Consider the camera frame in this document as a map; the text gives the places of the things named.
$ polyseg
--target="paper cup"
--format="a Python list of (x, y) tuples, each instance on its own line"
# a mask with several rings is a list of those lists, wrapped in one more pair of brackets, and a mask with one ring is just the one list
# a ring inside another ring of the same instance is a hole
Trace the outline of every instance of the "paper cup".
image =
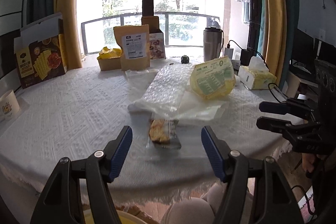
[(0, 97), (0, 113), (5, 120), (10, 120), (20, 110), (14, 91), (7, 91)]

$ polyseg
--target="metal screw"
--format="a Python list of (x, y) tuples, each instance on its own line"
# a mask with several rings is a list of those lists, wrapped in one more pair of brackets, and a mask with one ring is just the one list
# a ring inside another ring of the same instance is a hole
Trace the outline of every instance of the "metal screw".
[(104, 152), (101, 151), (101, 150), (98, 150), (98, 151), (96, 151), (96, 152), (94, 153), (94, 156), (95, 156), (96, 158), (100, 158), (100, 157), (102, 157), (103, 155), (104, 155)]
[(59, 163), (60, 163), (60, 164), (66, 164), (68, 161), (69, 161), (69, 159), (68, 159), (67, 157), (64, 157), (64, 158), (61, 158), (61, 159), (59, 160)]
[(232, 157), (238, 157), (240, 155), (240, 152), (238, 150), (231, 150), (230, 155)]
[(272, 163), (275, 162), (275, 159), (273, 159), (273, 158), (270, 157), (270, 156), (267, 156), (267, 157), (265, 158), (265, 160), (266, 160), (266, 162), (268, 162), (269, 164), (272, 164)]

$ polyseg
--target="bubble wrap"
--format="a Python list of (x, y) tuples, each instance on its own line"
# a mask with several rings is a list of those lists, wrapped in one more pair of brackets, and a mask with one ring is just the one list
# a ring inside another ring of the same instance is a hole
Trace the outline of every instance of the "bubble wrap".
[(164, 118), (178, 110), (194, 66), (173, 64), (163, 67), (136, 105)]

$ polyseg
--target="yellow bowl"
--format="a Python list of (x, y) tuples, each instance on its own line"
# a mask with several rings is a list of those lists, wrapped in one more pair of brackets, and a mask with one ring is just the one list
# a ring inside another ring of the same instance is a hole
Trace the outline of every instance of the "yellow bowl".
[[(117, 210), (117, 213), (118, 213), (118, 216), (122, 224), (147, 224), (146, 222), (142, 221), (141, 219), (129, 213), (118, 211), (118, 210)], [(84, 218), (85, 218), (85, 224), (95, 224), (90, 209), (84, 211)]]

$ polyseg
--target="product label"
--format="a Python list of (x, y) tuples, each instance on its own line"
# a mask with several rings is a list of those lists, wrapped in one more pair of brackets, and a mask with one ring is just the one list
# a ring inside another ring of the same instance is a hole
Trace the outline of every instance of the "product label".
[(149, 50), (150, 50), (151, 60), (166, 58), (165, 45), (163, 42), (162, 32), (150, 33), (149, 42), (150, 42)]
[(34, 74), (32, 59), (28, 47), (17, 51), (16, 58), (21, 78)]
[(197, 85), (204, 95), (209, 95), (220, 87), (225, 87), (225, 80), (232, 78), (230, 59), (215, 59), (213, 62), (197, 65)]
[(146, 33), (130, 34), (122, 37), (123, 51), (126, 59), (146, 57)]

